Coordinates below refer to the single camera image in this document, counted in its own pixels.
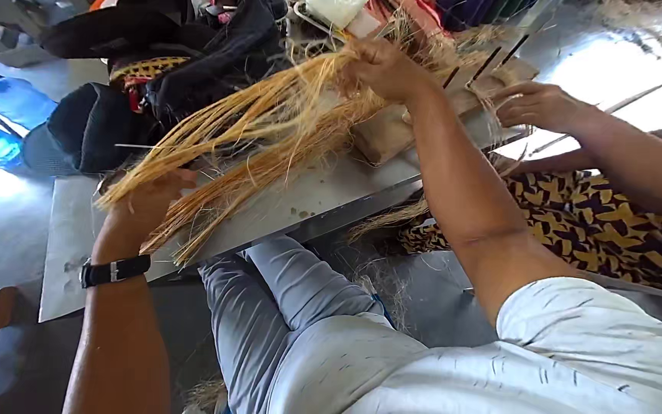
wristwatch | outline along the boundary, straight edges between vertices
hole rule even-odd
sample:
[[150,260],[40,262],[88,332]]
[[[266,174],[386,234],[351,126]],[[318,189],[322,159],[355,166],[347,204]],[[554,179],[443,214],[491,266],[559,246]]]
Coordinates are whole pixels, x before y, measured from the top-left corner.
[[123,281],[134,276],[140,276],[149,269],[151,263],[149,254],[99,264],[98,266],[91,266],[91,259],[89,258],[81,268],[81,287],[85,289],[97,284]]

hand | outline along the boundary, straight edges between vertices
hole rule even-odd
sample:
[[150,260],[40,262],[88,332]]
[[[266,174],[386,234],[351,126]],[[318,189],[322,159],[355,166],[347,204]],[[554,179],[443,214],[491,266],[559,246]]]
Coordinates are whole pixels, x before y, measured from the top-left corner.
[[580,125],[602,111],[568,95],[556,85],[523,82],[502,89],[494,101],[506,101],[497,110],[503,127],[535,125],[545,130],[573,134]]
[[188,169],[171,171],[116,202],[98,234],[91,264],[137,256],[142,243],[165,219],[170,203],[180,198],[180,190],[196,187],[197,174]]
[[344,69],[347,87],[355,88],[361,82],[381,98],[406,105],[432,91],[442,91],[431,73],[390,42],[352,40],[347,47],[359,56]]

natural fiber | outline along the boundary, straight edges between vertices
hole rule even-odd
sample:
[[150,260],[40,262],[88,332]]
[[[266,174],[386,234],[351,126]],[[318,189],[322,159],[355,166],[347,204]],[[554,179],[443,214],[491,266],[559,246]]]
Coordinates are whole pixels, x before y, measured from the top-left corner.
[[392,212],[373,217],[355,225],[349,230],[349,242],[351,243],[354,240],[359,239],[364,233],[374,230],[375,228],[382,228],[390,224],[398,225],[401,222],[412,220],[427,211],[428,202],[425,200],[425,196],[423,196],[415,204],[394,209]]
[[[461,34],[457,41],[442,35],[420,41],[409,21],[404,15],[392,20],[391,41],[439,77],[455,66],[480,64],[486,53],[475,46],[501,35],[486,28]],[[293,68],[194,113],[158,142],[98,204],[112,205],[140,184],[202,158],[209,170],[204,174],[212,181],[174,203],[143,246],[143,252],[154,251],[185,229],[189,240],[174,257],[177,263],[186,263],[216,227],[255,194],[283,178],[288,185],[302,167],[348,147],[349,128],[385,106],[369,89],[349,99],[338,96],[342,69],[354,59],[354,52],[343,49],[295,62]]]

shirt sleeve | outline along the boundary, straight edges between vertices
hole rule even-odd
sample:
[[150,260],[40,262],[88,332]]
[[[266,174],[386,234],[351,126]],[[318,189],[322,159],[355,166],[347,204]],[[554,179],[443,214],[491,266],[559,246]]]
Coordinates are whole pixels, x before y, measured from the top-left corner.
[[579,278],[546,278],[514,292],[496,321],[501,340],[564,362],[636,398],[662,400],[662,322]]

yellow and navy patterned dress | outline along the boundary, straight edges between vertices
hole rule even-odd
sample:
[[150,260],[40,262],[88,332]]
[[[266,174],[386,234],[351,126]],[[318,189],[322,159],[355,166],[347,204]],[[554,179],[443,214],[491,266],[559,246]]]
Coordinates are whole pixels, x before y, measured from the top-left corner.
[[[612,189],[601,175],[527,173],[505,178],[536,239],[576,268],[662,288],[662,216]],[[407,253],[449,250],[438,225],[418,217],[400,230]]]

